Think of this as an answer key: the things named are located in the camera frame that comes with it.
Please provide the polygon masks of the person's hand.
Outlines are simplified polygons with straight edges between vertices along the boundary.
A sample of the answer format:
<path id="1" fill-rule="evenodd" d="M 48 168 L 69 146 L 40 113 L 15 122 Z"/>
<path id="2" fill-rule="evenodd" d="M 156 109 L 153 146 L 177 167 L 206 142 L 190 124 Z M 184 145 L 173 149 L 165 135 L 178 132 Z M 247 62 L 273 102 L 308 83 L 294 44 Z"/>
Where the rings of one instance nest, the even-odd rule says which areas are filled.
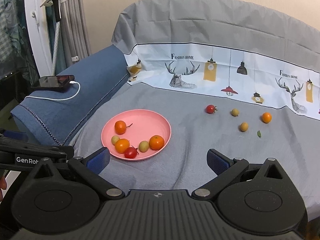
<path id="1" fill-rule="evenodd" d="M 0 178 L 0 202 L 3 200 L 3 192 L 7 189 L 7 182 L 5 176 L 1 176 Z"/>

